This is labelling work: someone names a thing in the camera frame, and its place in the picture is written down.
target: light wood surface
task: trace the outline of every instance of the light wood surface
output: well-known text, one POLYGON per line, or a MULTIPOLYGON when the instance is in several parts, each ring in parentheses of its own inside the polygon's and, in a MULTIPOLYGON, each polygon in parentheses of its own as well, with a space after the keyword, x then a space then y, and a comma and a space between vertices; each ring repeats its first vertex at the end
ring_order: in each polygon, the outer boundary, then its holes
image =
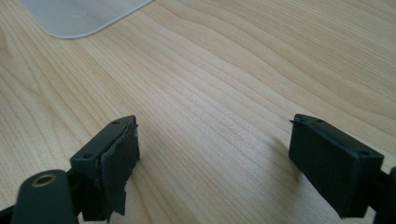
POLYGON ((288 158, 294 114, 396 165, 393 0, 157 0, 81 39, 0 1, 0 209, 27 177, 136 115, 142 160, 111 223, 340 219, 288 158))

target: white plastic object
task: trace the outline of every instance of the white plastic object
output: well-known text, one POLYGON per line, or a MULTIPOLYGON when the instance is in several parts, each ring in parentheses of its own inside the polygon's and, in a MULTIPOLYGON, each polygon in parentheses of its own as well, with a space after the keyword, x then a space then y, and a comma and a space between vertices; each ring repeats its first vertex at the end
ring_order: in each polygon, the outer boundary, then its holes
POLYGON ((59 38, 94 34, 151 0, 21 0, 48 33, 59 38))

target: wooden table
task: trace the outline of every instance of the wooden table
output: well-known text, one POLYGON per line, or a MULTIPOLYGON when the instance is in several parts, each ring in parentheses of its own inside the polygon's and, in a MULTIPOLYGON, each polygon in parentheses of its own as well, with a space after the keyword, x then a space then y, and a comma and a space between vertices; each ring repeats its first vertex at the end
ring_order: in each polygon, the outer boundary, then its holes
POLYGON ((393 1, 157 0, 73 40, 1 1, 0 28, 0 209, 136 115, 142 160, 111 223, 372 223, 340 219, 290 161, 289 119, 396 165, 393 1))

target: wood grain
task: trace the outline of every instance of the wood grain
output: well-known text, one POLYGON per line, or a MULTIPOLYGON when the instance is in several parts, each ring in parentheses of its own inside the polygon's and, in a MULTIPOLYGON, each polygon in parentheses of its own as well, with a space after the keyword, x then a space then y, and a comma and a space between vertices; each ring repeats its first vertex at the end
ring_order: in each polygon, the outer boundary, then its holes
POLYGON ((0 2, 0 209, 108 122, 135 114, 142 160, 111 223, 340 219, 288 158, 292 119, 329 121, 396 165, 391 0, 157 0, 81 39, 0 2))

